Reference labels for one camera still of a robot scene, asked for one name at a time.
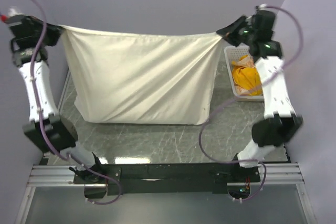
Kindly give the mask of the cream pillowcase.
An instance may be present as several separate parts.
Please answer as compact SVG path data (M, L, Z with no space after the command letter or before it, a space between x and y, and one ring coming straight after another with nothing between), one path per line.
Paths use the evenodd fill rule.
M75 106L91 123L200 125L209 116L223 40L65 26Z

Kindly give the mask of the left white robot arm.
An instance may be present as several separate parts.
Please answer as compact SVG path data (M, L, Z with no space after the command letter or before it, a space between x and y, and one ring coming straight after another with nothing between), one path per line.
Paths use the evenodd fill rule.
M24 14L4 19L14 37L10 41L13 64L24 80L29 99L25 136L43 153L51 153L76 166L70 170L89 184L106 181L99 158L78 144L72 123L59 114L52 95L46 47L57 44L63 28Z

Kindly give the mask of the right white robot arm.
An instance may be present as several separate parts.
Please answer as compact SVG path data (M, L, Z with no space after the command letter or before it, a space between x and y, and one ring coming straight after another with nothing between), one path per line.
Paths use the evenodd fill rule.
M281 45L272 38L275 20L276 14L267 6L217 30L230 45L248 46L264 98L264 118L252 126L250 142L237 154L238 164L230 169L232 179L238 182L249 175L248 168L257 166L268 153L288 143L303 124L288 96Z

